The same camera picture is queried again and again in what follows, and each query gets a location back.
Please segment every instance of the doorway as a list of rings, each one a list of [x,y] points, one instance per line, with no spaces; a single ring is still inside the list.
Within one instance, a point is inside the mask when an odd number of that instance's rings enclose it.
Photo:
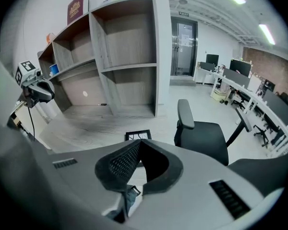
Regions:
[[[193,76],[197,54],[197,22],[171,17],[171,76]]]

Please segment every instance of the red book cover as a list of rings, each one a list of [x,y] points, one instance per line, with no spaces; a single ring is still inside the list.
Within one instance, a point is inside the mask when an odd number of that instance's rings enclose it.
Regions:
[[[83,15],[84,0],[72,0],[67,7],[67,25]]]

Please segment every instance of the exit sign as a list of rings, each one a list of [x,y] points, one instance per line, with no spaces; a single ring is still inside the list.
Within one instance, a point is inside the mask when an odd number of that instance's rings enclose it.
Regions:
[[[189,17],[189,14],[188,14],[188,13],[185,13],[185,12],[180,12],[180,11],[179,11],[179,15]]]

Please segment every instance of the shelving unit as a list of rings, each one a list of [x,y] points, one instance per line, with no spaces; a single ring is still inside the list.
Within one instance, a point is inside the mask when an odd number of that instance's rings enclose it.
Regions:
[[[42,52],[40,66],[62,112],[107,103],[113,115],[157,115],[154,6],[153,0],[105,4],[68,25]],[[52,64],[59,73],[49,78]]]

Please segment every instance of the book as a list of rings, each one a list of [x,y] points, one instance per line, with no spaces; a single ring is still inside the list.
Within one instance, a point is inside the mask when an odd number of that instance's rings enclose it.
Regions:
[[[67,25],[88,12],[89,0],[72,0],[67,6]]]

